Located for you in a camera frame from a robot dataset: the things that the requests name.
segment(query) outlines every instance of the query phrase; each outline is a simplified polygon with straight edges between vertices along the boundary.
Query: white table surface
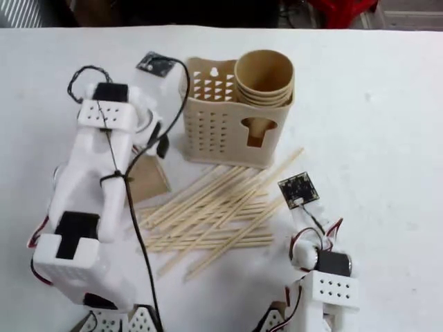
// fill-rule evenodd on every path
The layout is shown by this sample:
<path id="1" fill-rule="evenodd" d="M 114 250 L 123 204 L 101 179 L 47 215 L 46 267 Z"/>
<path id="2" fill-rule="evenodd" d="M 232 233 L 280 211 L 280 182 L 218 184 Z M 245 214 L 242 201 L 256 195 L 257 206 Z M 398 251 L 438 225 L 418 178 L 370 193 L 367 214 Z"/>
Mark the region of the white table surface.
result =
<path id="1" fill-rule="evenodd" d="M 73 72 L 100 65 L 114 81 L 154 94 L 159 112 L 171 120 L 179 105 L 180 70 L 165 80 L 137 71 L 147 51 L 235 59 L 258 48 L 283 52 L 296 66 L 296 102 L 276 162 L 305 147 L 282 177 L 307 170 L 324 216 L 344 217 L 340 239 L 360 262 L 360 330 L 441 331 L 442 33 L 1 29 L 0 46 L 2 331 L 68 331 L 86 313 L 34 279 L 28 267 L 32 251 L 25 247 L 46 213 L 52 171 L 66 160 L 75 135 L 78 106 L 66 94 Z M 98 78 L 85 75 L 74 90 Z M 209 168 L 184 161 L 178 150 L 182 135 L 179 122 L 163 162 L 175 192 Z M 285 209 L 272 221 L 280 237 L 290 234 L 290 223 Z M 150 303 L 134 237 L 123 241 L 117 251 L 125 258 L 124 270 L 139 286 L 139 302 Z M 168 331 L 250 331 L 293 280 L 278 242 L 267 250 L 231 251 L 184 284 L 187 266 L 200 256 L 190 255 L 156 283 Z M 151 257 L 154 268 L 167 259 Z"/>

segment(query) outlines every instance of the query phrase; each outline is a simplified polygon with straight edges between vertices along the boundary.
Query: perforated bracket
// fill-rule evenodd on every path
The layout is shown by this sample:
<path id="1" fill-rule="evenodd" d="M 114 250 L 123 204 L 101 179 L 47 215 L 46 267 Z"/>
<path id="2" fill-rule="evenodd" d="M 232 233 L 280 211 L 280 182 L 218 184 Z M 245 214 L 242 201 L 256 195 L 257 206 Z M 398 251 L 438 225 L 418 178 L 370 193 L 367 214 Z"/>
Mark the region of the perforated bracket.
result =
<path id="1" fill-rule="evenodd" d="M 300 281 L 300 306 L 288 325 L 290 332 L 358 331 L 359 281 L 355 278 L 311 271 Z M 298 283 L 291 287 L 291 298 Z M 325 319 L 330 321 L 326 329 Z"/>
<path id="2" fill-rule="evenodd" d="M 133 132 L 137 121 L 134 106 L 124 102 L 84 100 L 78 114 L 80 126 L 105 128 L 106 122 L 108 129 L 119 129 L 126 132 Z"/>
<path id="3" fill-rule="evenodd" d="M 283 322 L 283 317 L 278 310 L 270 310 L 260 329 L 260 332 L 269 332 L 272 328 Z"/>
<path id="4" fill-rule="evenodd" d="M 303 282 L 304 291 L 314 301 L 350 308 L 359 307 L 359 281 L 341 275 L 310 272 Z"/>
<path id="5" fill-rule="evenodd" d="M 157 332 L 150 312 L 144 306 L 136 309 L 132 319 L 128 315 L 110 311 L 94 311 L 89 314 L 79 332 Z"/>

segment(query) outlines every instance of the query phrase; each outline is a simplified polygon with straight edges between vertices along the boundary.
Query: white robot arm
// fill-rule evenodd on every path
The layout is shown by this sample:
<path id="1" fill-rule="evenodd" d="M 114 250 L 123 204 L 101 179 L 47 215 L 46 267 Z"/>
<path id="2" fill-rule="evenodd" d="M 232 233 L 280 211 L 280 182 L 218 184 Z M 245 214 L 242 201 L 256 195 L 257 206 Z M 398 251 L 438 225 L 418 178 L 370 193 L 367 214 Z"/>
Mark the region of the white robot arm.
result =
<path id="1" fill-rule="evenodd" d="M 306 214 L 312 226 L 296 233 L 289 244 L 289 260 L 303 278 L 287 287 L 287 308 L 281 316 L 255 331 L 276 332 L 355 332 L 358 331 L 359 281 L 351 257 L 336 243 L 342 219 L 329 230 L 306 210 L 305 204 L 318 199 L 306 173 L 279 183 L 292 212 L 300 225 Z M 264 317 L 268 322 L 271 312 Z"/>
<path id="2" fill-rule="evenodd" d="M 76 304 L 117 312 L 134 307 L 135 286 L 103 246 L 115 239 L 126 199 L 124 180 L 113 174 L 127 171 L 133 145 L 146 145 L 160 135 L 161 119 L 154 107 L 136 87 L 99 83 L 87 89 L 71 156 L 48 211 L 55 231 L 40 236 L 33 256 L 35 267 Z M 167 148 L 168 142 L 160 140 L 147 154 L 164 156 Z M 73 193 L 91 174 L 105 179 L 100 182 L 100 215 L 68 211 Z"/>

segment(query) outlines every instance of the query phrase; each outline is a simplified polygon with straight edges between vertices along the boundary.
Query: wire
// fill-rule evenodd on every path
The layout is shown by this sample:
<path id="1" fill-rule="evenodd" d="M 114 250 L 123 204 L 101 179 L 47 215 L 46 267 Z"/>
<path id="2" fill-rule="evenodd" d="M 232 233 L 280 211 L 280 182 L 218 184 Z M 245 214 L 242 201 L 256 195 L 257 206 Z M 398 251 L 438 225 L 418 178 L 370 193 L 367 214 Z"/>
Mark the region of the wire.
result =
<path id="1" fill-rule="evenodd" d="M 108 83 L 112 83 L 112 79 L 111 79 L 111 77 L 109 76 L 108 72 L 107 72 L 105 69 L 103 69 L 103 68 L 101 68 L 101 67 L 93 66 L 92 64 L 87 65 L 87 66 L 83 66 L 82 68 L 80 68 L 78 71 L 76 71 L 76 72 L 74 73 L 74 75 L 73 75 L 72 78 L 71 78 L 71 81 L 69 81 L 69 83 L 68 83 L 68 89 L 67 89 L 68 94 L 71 96 L 71 98 L 72 98 L 77 104 L 81 104 L 81 103 L 83 102 L 83 98 L 81 98 L 81 97 L 78 98 L 78 97 L 76 97 L 76 96 L 74 95 L 74 93 L 72 92 L 72 86 L 73 86 L 74 82 L 78 79 L 78 77 L 80 76 L 80 74 L 83 73 L 83 72 L 84 72 L 85 70 L 87 70 L 87 69 L 93 69 L 93 70 L 95 70 L 95 71 L 100 71 L 100 72 L 105 76 L 105 78 L 106 78 L 106 82 L 108 82 Z"/>
<path id="2" fill-rule="evenodd" d="M 305 208 L 305 204 L 300 204 L 299 206 L 301 206 L 301 208 L 303 209 L 303 211 L 306 212 L 306 214 L 308 216 L 311 217 L 312 221 L 316 224 L 316 226 L 318 227 L 318 229 L 322 232 L 323 235 L 326 235 L 325 229 L 322 227 L 322 225 L 317 221 L 316 217 L 314 217 L 314 215 L 309 212 L 308 210 L 306 210 Z"/>
<path id="3" fill-rule="evenodd" d="M 134 157 L 134 159 L 132 160 L 132 162 L 129 164 L 127 171 L 126 171 L 126 176 L 129 176 L 129 173 L 131 172 L 132 168 L 134 167 L 134 165 L 137 163 L 137 160 L 147 151 L 149 150 L 155 143 L 157 143 L 158 141 L 162 140 L 164 137 L 167 136 L 167 134 L 170 132 L 170 130 L 173 128 L 173 126 L 176 124 L 177 120 L 180 118 L 180 115 L 182 114 L 185 106 L 186 106 L 186 102 L 188 101 L 189 98 L 189 92 L 190 92 L 190 85 L 191 85 L 191 79 L 190 79 L 190 75 L 189 75 L 189 70 L 186 67 L 186 65 L 179 59 L 175 59 L 173 57 L 153 57 L 149 62 L 152 61 L 172 61 L 172 62 L 176 62 L 177 64 L 180 64 L 186 74 L 186 92 L 185 95 L 183 97 L 183 101 L 181 102 L 181 106 L 179 108 L 179 111 L 177 112 L 177 114 L 175 115 L 174 120 L 171 122 L 171 124 L 169 125 L 169 127 L 160 135 L 158 136 L 156 139 L 154 139 L 152 142 L 149 142 L 146 144 L 146 147 L 144 147 L 143 149 L 140 150 L 140 152 Z"/>
<path id="4" fill-rule="evenodd" d="M 279 325 L 276 325 L 275 327 L 273 327 L 269 332 L 276 332 L 276 331 L 280 330 L 281 328 L 285 327 L 286 325 L 288 325 L 288 323 L 291 321 L 293 316 L 296 314 L 296 311 L 298 309 L 298 305 L 300 304 L 301 297 L 302 297 L 302 286 L 298 285 L 297 303 L 296 303 L 296 306 L 294 307 L 291 315 L 289 315 L 289 317 L 287 319 L 285 319 L 283 322 L 279 323 Z"/>
<path id="5" fill-rule="evenodd" d="M 303 228 L 300 232 L 297 233 L 297 235 L 295 237 L 293 237 L 291 239 L 291 244 L 289 245 L 289 259 L 290 260 L 292 260 L 292 258 L 293 258 L 293 247 L 296 245 L 297 241 L 299 240 L 299 238 L 301 238 L 303 233 L 307 232 L 308 230 L 311 230 L 316 233 L 318 239 L 320 240 L 320 249 L 323 250 L 323 239 L 322 239 L 321 235 L 317 232 L 317 230 L 313 227 Z"/>
<path id="6" fill-rule="evenodd" d="M 37 228 L 35 229 L 33 235 L 30 237 L 30 239 L 26 243 L 26 247 L 27 248 L 35 248 L 37 246 L 37 240 L 40 237 L 40 232 L 46 226 L 48 221 L 49 221 L 49 216 L 46 216 L 45 219 L 37 226 Z"/>
<path id="7" fill-rule="evenodd" d="M 105 115 L 102 112 L 101 106 L 99 101 L 97 100 L 97 105 L 98 105 L 98 109 L 102 114 L 103 117 L 103 123 L 105 124 L 105 129 L 107 130 L 107 125 L 106 125 L 106 119 L 105 119 Z M 105 178 L 111 178 L 111 177 L 121 177 L 123 179 L 123 181 L 125 182 L 125 189 L 126 189 L 126 196 L 127 196 L 127 202 L 128 202 L 128 206 L 129 206 L 129 213 L 131 214 L 131 220 L 132 220 L 132 224 L 134 225 L 134 229 L 136 232 L 136 236 L 137 236 L 137 240 L 140 244 L 140 247 L 142 249 L 143 252 L 143 258 L 145 259 L 145 263 L 146 263 L 146 267 L 147 267 L 147 272 L 150 278 L 150 284 L 151 284 L 151 292 L 152 292 L 152 299 L 154 301 L 154 308 L 157 314 L 157 318 L 159 319 L 159 327 L 160 327 L 160 332 L 163 331 L 163 324 L 161 322 L 161 316 L 160 316 L 160 311 L 159 311 L 159 303 L 157 301 L 157 295 L 156 295 L 156 291 L 155 291 L 155 285 L 154 285 L 154 274 L 152 273 L 152 269 L 151 269 L 151 263 L 149 260 L 149 257 L 147 256 L 147 252 L 146 252 L 146 248 L 145 248 L 145 244 L 143 242 L 143 238 L 140 234 L 140 228 L 138 227 L 138 223 L 137 223 L 137 216 L 134 210 L 134 201 L 132 200 L 132 193 L 131 193 L 131 189 L 129 187 L 129 181 L 128 181 L 128 177 L 124 174 L 121 173 L 121 171 L 117 168 L 117 164 L 116 164 L 116 160 L 115 160 L 115 156 L 114 156 L 114 149 L 112 148 L 112 144 L 111 144 L 111 139 L 109 138 L 109 133 L 108 131 L 105 132 L 107 135 L 107 140 L 108 140 L 108 144 L 109 144 L 109 148 L 111 150 L 111 155 L 112 155 L 112 160 L 114 163 L 114 166 L 116 168 L 116 172 L 114 173 L 115 176 L 109 176 L 109 177 L 105 177 Z"/>
<path id="8" fill-rule="evenodd" d="M 32 273 L 34 274 L 34 276 L 41 281 L 42 283 L 48 285 L 48 286 L 53 286 L 53 283 L 50 282 L 49 280 L 47 280 L 46 278 L 42 277 L 36 270 L 34 267 L 34 259 L 31 258 L 30 259 L 30 270 L 32 271 Z"/>
<path id="9" fill-rule="evenodd" d="M 94 320 L 96 321 L 94 327 L 88 331 L 88 332 L 92 332 L 92 331 L 95 331 L 95 329 L 97 328 L 97 325 L 98 325 L 98 319 L 97 319 L 96 314 L 95 314 L 92 310 L 89 311 L 89 314 L 92 315 L 92 317 L 94 317 Z"/>

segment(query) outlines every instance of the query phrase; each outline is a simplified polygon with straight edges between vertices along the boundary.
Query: beige plastic container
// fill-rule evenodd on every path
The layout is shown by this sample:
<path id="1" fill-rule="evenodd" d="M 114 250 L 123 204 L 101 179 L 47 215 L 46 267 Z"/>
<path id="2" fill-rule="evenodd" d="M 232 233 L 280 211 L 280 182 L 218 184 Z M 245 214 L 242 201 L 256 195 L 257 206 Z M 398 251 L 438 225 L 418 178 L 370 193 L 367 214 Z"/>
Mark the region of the beige plastic container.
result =
<path id="1" fill-rule="evenodd" d="M 183 111 L 185 157 L 194 162 L 266 168 L 272 165 L 293 98 L 291 95 L 288 103 L 276 108 L 239 102 L 235 93 L 236 61 L 188 59 L 191 87 Z M 182 97 L 185 91 L 183 76 Z"/>

